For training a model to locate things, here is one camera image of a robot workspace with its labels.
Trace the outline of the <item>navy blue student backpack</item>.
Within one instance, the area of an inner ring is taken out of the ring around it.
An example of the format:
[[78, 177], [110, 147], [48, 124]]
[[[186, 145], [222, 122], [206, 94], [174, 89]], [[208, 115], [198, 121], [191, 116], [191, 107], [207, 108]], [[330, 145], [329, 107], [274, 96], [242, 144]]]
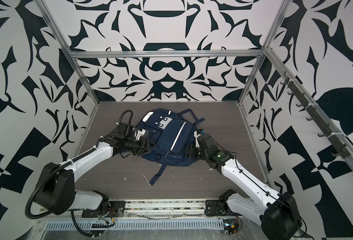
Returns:
[[188, 167], [199, 159], [185, 156], [185, 147], [195, 145], [194, 132], [197, 125], [204, 122], [197, 118], [191, 109], [175, 113], [171, 110], [156, 109], [148, 112], [136, 125], [139, 130], [145, 129], [148, 138], [157, 144], [157, 148], [142, 157], [151, 162], [161, 164], [158, 173], [152, 177], [152, 186], [163, 174], [167, 166]]

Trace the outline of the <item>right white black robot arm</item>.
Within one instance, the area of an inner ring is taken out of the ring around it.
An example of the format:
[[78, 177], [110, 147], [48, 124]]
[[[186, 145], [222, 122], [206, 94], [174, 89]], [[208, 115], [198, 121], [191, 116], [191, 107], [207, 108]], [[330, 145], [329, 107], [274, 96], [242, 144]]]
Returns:
[[231, 180], [247, 195], [227, 191], [222, 195], [229, 210], [259, 225], [270, 240], [290, 240], [303, 224], [294, 197], [280, 193], [260, 181], [243, 167], [234, 154], [220, 147], [203, 130], [194, 133], [195, 144], [187, 147], [187, 155], [206, 161], [221, 175]]

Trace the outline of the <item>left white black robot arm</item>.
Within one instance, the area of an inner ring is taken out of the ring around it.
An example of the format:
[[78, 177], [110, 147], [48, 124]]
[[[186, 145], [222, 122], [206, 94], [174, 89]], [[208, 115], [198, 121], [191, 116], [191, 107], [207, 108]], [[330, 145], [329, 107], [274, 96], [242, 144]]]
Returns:
[[108, 196], [98, 191], [77, 191], [75, 183], [89, 170], [117, 154], [142, 156], [155, 148], [156, 143], [150, 140], [147, 130], [138, 130], [131, 124], [118, 124], [110, 134], [101, 137], [79, 156], [60, 164], [47, 164], [27, 201], [25, 215], [29, 219], [38, 219], [76, 210], [105, 215]]

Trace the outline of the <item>green circuit board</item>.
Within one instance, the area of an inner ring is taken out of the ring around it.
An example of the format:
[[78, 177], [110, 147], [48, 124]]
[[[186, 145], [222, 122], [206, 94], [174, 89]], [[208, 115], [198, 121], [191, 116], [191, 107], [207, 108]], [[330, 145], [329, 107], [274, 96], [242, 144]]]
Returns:
[[242, 221], [239, 218], [223, 220], [224, 233], [230, 236], [239, 232], [242, 226]]

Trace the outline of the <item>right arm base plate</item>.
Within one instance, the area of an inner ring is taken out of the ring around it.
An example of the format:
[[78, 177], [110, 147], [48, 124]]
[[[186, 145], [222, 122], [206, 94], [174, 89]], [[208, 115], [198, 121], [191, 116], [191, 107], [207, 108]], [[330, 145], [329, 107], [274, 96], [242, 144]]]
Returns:
[[242, 214], [233, 212], [226, 201], [224, 200], [206, 200], [204, 214], [207, 217], [217, 216], [238, 216], [243, 217]]

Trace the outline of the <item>aluminium front rail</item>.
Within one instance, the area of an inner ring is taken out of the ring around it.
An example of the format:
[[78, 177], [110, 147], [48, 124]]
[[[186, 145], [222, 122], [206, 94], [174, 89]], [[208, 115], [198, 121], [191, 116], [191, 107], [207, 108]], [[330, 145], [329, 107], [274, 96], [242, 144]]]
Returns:
[[[238, 194], [233, 194], [230, 197], [220, 197], [219, 200], [224, 200], [227, 202], [229, 208], [236, 213], [240, 213], [243, 216], [246, 215], [246, 210], [250, 209], [253, 213], [256, 213], [257, 218], [261, 219], [264, 215], [264, 211], [259, 207], [254, 207], [253, 202], [248, 201], [247, 199], [241, 199]], [[179, 201], [165, 201], [165, 200], [157, 200], [157, 201], [125, 201], [125, 212], [136, 212], [137, 215], [197, 215], [199, 211], [203, 211], [205, 209], [205, 201], [206, 200], [179, 200]], [[55, 206], [52, 210], [49, 211], [50, 214], [54, 215], [62, 215], [63, 213], [70, 211], [84, 211], [91, 210], [85, 207], [70, 207], [68, 208], [66, 205]]]

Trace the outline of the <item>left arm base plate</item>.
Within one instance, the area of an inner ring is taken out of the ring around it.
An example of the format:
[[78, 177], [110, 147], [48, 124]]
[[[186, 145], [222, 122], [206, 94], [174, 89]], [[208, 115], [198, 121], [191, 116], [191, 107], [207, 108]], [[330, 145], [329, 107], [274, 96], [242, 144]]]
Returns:
[[84, 210], [82, 218], [115, 218], [123, 216], [125, 212], [125, 201], [103, 201], [96, 210]]

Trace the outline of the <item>wall hook rack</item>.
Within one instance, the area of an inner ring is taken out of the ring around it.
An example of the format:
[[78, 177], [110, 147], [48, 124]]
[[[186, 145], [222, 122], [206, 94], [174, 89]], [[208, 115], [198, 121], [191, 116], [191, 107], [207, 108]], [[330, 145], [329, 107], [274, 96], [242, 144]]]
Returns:
[[343, 133], [332, 125], [329, 117], [304, 89], [299, 80], [291, 79], [286, 73], [284, 73], [284, 82], [282, 82], [282, 84], [288, 86], [291, 90], [291, 92], [288, 93], [290, 96], [295, 96], [298, 99], [299, 104], [296, 106], [303, 108], [309, 114], [309, 117], [306, 120], [316, 123], [321, 131], [321, 133], [318, 134], [318, 137], [327, 138], [334, 147], [335, 152], [331, 155], [334, 157], [342, 157], [343, 159], [350, 157], [351, 153], [347, 148], [346, 141], [342, 139]]

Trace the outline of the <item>aluminium cage frame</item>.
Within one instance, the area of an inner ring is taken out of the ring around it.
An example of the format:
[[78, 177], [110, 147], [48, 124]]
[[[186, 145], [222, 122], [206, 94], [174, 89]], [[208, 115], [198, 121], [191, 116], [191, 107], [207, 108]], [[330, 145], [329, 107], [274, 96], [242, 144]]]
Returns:
[[[291, 79], [297, 79], [294, 74], [283, 64], [279, 59], [275, 51], [270, 47], [272, 43], [272, 37], [277, 32], [278, 27], [283, 22], [284, 14], [287, 12], [291, 1], [283, 1], [280, 5], [276, 18], [273, 21], [272, 28], [268, 33], [265, 45], [259, 50], [168, 50], [168, 51], [91, 51], [91, 52], [79, 52], [72, 51], [67, 45], [64, 39], [63, 33], [60, 31], [58, 24], [50, 12], [45, 1], [36, 1], [37, 8], [42, 14], [44, 21], [48, 24], [49, 28], [52, 30], [54, 37], [57, 39], [61, 49], [64, 51], [65, 56], [70, 62], [70, 65], [75, 70], [77, 76], [80, 78], [81, 83], [85, 86], [88, 94], [91, 95], [91, 99], [96, 105], [99, 105], [99, 99], [97, 98], [95, 92], [91, 88], [91, 85], [87, 78], [85, 77], [80, 65], [77, 63], [77, 59], [94, 59], [94, 58], [173, 58], [173, 57], [257, 57], [251, 74], [249, 76], [250, 82], [246, 83], [243, 93], [237, 100], [238, 103], [242, 103], [245, 98], [245, 93], [251, 87], [252, 82], [255, 79], [256, 72], [261, 68], [264, 59], [268, 59], [272, 65], [279, 72], [279, 75], [284, 79], [284, 73]], [[335, 123], [331, 121], [332, 125], [336, 127], [337, 130], [341, 131]], [[347, 148], [351, 153], [351, 156], [344, 159], [348, 166], [353, 171], [353, 143], [347, 139], [346, 135], [343, 133], [342, 139], [346, 141]]]

